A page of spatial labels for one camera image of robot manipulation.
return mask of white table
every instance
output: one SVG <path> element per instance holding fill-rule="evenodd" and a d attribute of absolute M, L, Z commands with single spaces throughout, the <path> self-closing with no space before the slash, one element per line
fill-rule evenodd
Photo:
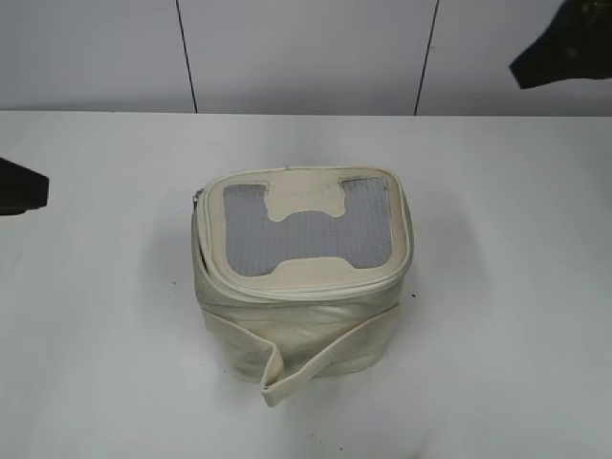
<path fill-rule="evenodd" d="M 3 459 L 612 455 L 612 119 L 2 113 L 0 148 L 51 178 L 0 217 Z M 393 169 L 416 255 L 385 357 L 270 409 L 204 329 L 189 216 L 285 164 Z"/>

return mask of mesh panel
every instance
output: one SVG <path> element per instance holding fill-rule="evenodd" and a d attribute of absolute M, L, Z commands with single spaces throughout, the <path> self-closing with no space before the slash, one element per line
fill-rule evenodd
<path fill-rule="evenodd" d="M 297 258 L 337 256 L 355 268 L 384 264 L 393 250 L 384 179 L 346 180 L 342 187 L 346 211 L 340 217 L 307 210 L 273 222 L 264 186 L 227 186 L 223 197 L 229 266 L 238 274 L 256 276 Z"/>

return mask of leather strap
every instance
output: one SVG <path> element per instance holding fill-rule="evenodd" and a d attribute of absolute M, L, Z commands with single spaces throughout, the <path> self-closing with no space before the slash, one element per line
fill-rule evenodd
<path fill-rule="evenodd" d="M 283 375 L 283 358 L 274 342 L 263 339 L 246 328 L 208 311 L 204 311 L 204 316 L 210 332 L 235 346 L 267 355 L 268 360 L 261 379 L 261 393 L 268 406 L 275 406 L 311 378 L 320 375 L 328 366 L 338 367 L 337 371 L 325 371 L 331 374 L 359 371 L 374 364 L 388 343 L 399 310 L 399 306 L 396 305 L 384 313 L 369 318 L 331 342 L 297 371 L 287 376 Z M 355 350 L 362 347 L 365 342 L 368 343 L 370 351 L 374 349 L 375 352 L 369 352 L 365 356 L 356 355 Z"/>

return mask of cream leather bag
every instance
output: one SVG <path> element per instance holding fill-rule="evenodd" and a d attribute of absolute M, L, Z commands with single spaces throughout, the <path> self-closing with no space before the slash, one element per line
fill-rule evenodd
<path fill-rule="evenodd" d="M 230 366 L 269 406 L 383 354 L 412 259 L 402 186 L 372 168 L 248 172 L 194 198 L 195 292 Z"/>

